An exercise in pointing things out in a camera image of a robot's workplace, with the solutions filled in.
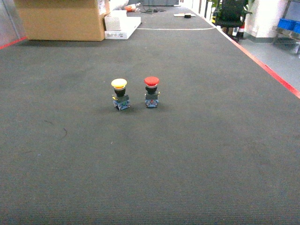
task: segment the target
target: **red push button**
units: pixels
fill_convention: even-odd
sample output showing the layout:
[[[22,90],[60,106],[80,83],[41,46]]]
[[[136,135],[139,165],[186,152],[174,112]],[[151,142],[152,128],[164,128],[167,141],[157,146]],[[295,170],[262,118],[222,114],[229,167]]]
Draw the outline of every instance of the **red push button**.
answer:
[[[148,76],[144,79],[144,82],[146,85],[152,87],[158,85],[159,79],[155,76]]]

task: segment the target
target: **chair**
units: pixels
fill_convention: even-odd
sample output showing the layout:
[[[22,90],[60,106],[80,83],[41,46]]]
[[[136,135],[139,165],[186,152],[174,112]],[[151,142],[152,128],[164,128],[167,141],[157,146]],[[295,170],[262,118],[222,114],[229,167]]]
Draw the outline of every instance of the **chair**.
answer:
[[[229,35],[228,30],[243,25],[246,14],[250,13],[244,9],[245,4],[246,0],[223,0],[222,4],[219,0],[213,13],[213,17],[215,17],[213,23],[221,28],[225,27],[225,33],[235,41],[239,41],[239,38]]]

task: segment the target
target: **gray carpet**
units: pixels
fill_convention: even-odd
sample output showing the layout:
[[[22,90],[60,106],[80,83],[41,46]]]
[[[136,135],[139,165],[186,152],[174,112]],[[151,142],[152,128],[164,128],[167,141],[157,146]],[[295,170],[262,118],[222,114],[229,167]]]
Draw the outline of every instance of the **gray carpet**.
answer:
[[[131,16],[210,27],[165,9]],[[24,41],[0,58],[0,224],[300,223],[300,100],[216,29]]]

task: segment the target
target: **metal shelf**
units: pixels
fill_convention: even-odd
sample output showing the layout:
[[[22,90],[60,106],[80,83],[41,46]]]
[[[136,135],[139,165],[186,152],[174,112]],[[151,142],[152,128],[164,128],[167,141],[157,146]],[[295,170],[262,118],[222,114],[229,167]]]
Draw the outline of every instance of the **metal shelf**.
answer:
[[[300,41],[300,34],[292,30],[286,30],[277,26],[273,26],[273,31],[277,32],[278,34],[282,34],[288,38],[294,39],[296,41]]]

